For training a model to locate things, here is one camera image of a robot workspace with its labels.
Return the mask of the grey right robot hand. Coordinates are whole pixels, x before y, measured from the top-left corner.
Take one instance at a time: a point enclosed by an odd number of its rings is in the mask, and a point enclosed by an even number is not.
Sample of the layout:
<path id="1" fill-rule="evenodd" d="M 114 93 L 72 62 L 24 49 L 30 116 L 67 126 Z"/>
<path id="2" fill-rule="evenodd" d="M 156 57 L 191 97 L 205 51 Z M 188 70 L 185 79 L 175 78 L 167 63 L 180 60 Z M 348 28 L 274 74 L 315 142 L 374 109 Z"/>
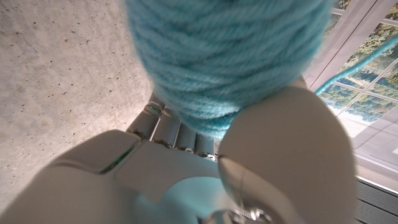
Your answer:
<path id="1" fill-rule="evenodd" d="M 53 160 L 2 223 L 353 223 L 354 157 L 298 79 L 240 112 L 219 148 L 151 96 L 127 131 Z"/>

